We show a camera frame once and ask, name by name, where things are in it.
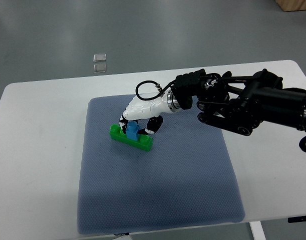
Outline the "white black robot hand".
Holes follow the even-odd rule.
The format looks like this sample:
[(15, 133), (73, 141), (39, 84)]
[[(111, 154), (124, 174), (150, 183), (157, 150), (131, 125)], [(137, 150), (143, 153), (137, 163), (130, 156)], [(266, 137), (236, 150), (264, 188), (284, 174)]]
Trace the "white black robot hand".
[(123, 112), (119, 125), (123, 133), (126, 133), (130, 121), (149, 119), (147, 126), (137, 133), (151, 135), (156, 133), (163, 123), (161, 113), (173, 113), (174, 108), (167, 102), (167, 97), (158, 97), (153, 100), (140, 100), (135, 96)]

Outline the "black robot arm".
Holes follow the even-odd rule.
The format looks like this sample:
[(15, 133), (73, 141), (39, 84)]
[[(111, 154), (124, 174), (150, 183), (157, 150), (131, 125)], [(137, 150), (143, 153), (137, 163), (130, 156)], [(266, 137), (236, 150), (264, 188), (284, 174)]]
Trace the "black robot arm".
[[(253, 76), (219, 75), (204, 69), (179, 75), (170, 83), (179, 107), (188, 110), (193, 97), (200, 122), (249, 136), (263, 121), (306, 132), (306, 90), (284, 88), (283, 78), (263, 69)], [(306, 136), (299, 142), (306, 152)]]

